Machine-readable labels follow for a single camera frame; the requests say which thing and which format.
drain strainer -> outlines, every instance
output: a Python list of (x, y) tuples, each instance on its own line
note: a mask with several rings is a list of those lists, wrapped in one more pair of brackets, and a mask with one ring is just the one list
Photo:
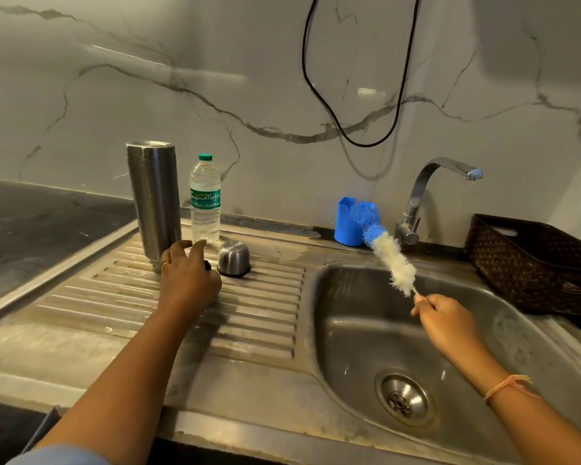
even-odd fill
[(383, 371), (375, 379), (375, 389), (387, 412), (405, 424), (419, 426), (434, 417), (434, 401), (428, 391), (405, 374)]

blue sleeve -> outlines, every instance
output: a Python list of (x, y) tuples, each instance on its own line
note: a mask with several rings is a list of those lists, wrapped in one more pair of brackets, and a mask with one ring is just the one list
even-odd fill
[(110, 465), (110, 463), (85, 449), (70, 445), (52, 445), (19, 455), (7, 465)]

white brush bristles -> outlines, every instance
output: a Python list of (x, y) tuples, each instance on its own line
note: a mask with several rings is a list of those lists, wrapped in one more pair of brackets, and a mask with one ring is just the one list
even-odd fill
[(407, 297), (410, 297), (412, 292), (416, 292), (413, 286), (416, 269), (400, 252), (398, 241), (384, 232), (373, 240), (371, 247), (374, 254), (392, 273), (392, 287), (400, 290)]

orange thread bracelet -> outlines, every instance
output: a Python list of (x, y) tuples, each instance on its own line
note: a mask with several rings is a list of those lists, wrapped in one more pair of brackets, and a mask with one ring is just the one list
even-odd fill
[(532, 379), (529, 378), (527, 375), (510, 375), (507, 379), (505, 379), (502, 383), (497, 384), (495, 387), (491, 388), (488, 393), (484, 396), (484, 401), (488, 402), (488, 400), (495, 395), (499, 390), (503, 389), (503, 387), (514, 387), (523, 393), (528, 394), (529, 396), (533, 396), (535, 398), (540, 398), (540, 396), (532, 393), (531, 391), (527, 390), (523, 385), (519, 385), (518, 382), (527, 382), (527, 383), (534, 383)]

blue brush head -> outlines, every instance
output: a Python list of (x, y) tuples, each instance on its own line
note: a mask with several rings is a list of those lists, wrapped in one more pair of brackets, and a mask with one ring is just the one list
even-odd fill
[(383, 233), (387, 233), (387, 230), (379, 224), (374, 224), (364, 232), (364, 241), (370, 248), (372, 248), (372, 242)]
[(365, 232), (373, 225), (380, 224), (379, 211), (372, 202), (360, 201), (351, 206), (351, 218), (355, 220)]

